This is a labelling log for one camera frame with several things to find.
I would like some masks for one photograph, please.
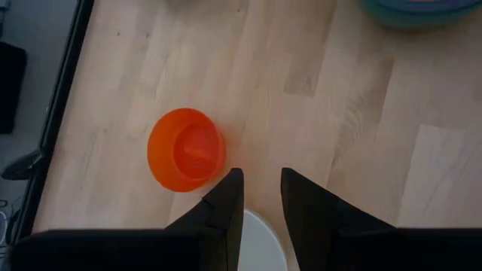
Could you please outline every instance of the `orange bowl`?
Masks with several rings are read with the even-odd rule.
[[[154,177],[175,192],[203,186],[221,170],[224,140],[203,113],[181,108],[165,114],[148,141],[148,163]]]

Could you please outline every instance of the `teal bowl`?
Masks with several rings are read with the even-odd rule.
[[[377,22],[384,26],[402,29],[419,29],[431,26],[444,26],[475,11],[482,1],[443,12],[412,12],[387,8],[380,4],[380,0],[358,0],[360,6]]]

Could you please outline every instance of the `white plate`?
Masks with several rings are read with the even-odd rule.
[[[244,210],[238,270],[288,270],[278,237],[263,218],[248,210]]]

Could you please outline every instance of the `wood grain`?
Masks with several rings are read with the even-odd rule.
[[[394,225],[482,227],[482,13],[397,32],[351,0],[103,0],[94,6],[35,231],[161,228],[231,167],[279,235],[290,166]],[[174,108],[227,143],[213,182],[173,193],[146,158]]]

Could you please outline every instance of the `gray floor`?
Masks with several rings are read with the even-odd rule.
[[[0,169],[37,148],[77,0],[11,0],[3,42],[27,52],[27,67],[13,134],[0,135]],[[0,199],[23,195],[25,181],[0,178]],[[16,209],[21,201],[15,204]],[[11,207],[0,209],[7,215]]]

